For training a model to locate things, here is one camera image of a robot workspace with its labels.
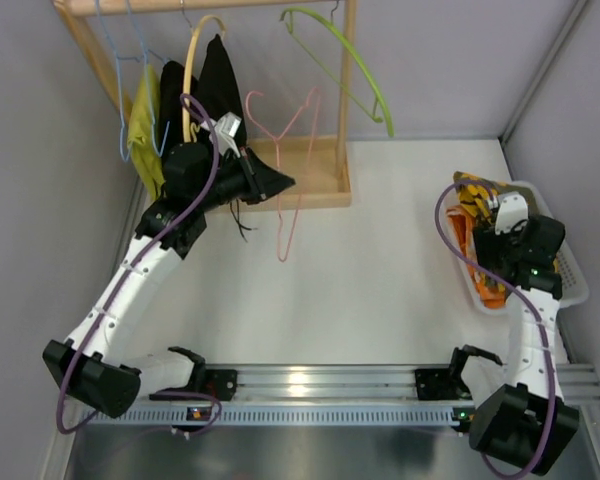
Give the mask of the camouflage trousers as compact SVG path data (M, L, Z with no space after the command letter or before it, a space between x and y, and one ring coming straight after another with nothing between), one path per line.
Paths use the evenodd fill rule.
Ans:
M494 225L494 216L489 211L487 200L491 197L496 197L500 194L512 191L502 190L501 187L497 186L499 182L480 178L476 175L466 172L457 171L453 176L453 180L456 183L455 194L458 196L458 199L465 206L470 215L475 218L475 226L481 223ZM482 268L477 262L472 262L459 250L460 259L465 263L472 265L477 271L489 277L494 283L502 285L506 289L507 299L509 296L509 291L502 282L507 281L511 284L516 284L525 275L523 272L525 267L529 267L533 263L543 258L540 248L536 245L536 229L537 213L529 212L528 220L525 222L525 227L519 238L519 246L513 254L513 258L518 261L518 270L514 278L501 278L497 276L496 274Z

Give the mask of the pink wire hanger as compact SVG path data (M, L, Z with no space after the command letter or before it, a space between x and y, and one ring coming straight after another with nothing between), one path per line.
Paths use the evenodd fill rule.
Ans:
M261 133L264 133L265 136L273 142L273 145L275 148L275 167L279 173L281 173L282 141L285 139L289 130L296 123L296 121L303 114L303 112L308 110L311 106L314 106L313 120L312 120L312 124L311 124L311 134L309 136L309 146L307 147L307 154L306 154L306 160L305 160L305 167L308 167L310 164L310 161L312 159L312 156L313 156L314 143L317 138L317 121L318 121L318 115L319 115L320 109L321 109L321 99L322 99L319 88L317 86L314 86L308 92L307 96L305 97L304 102L296 110L295 114L291 117L291 119L289 120L287 125L284 127L284 129L278 134L272 133L263 124L261 124L259 121L257 121L255 119L255 117L251 113L251 99L253 97L263 98L264 93L261 91L258 91L258 90L251 90L247 93L245 102L244 102L246 116L247 116L248 120L253 125L255 125ZM277 235L276 235L276 256L280 263L285 263L289 257L289 253L291 250L292 242L294 240L296 226L297 226L297 222L298 222L298 218L299 218L299 214L300 214L300 207L302 206L302 202L304 199L304 192L305 192L305 190L301 189L300 193L298 194L295 208L293 211L293 218L292 218L292 223L291 223L291 227L289 230L289 235L286 240L283 240L284 217L282 214L282 203L280 200L277 201L276 213L278 216L278 229L277 229Z

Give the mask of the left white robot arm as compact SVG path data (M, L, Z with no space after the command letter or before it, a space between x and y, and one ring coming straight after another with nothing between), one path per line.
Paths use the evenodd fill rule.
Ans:
M111 418L142 397L199 392L205 360L184 348L128 360L126 348L160 285L206 229L207 212L234 200L248 205L290 189L295 179L249 147L215 153L201 143L171 149L159 198L144 212L127 253L83 322L42 357L63 396Z

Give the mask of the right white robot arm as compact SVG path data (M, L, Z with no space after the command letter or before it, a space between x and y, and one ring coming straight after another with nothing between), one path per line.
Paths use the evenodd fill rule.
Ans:
M565 404L555 367L555 327L563 282L555 258L563 223L529 213L498 212L474 232L480 272L509 290L509 353L503 384L477 408L472 449L486 462L517 468L515 478L549 472L578 430L578 411Z

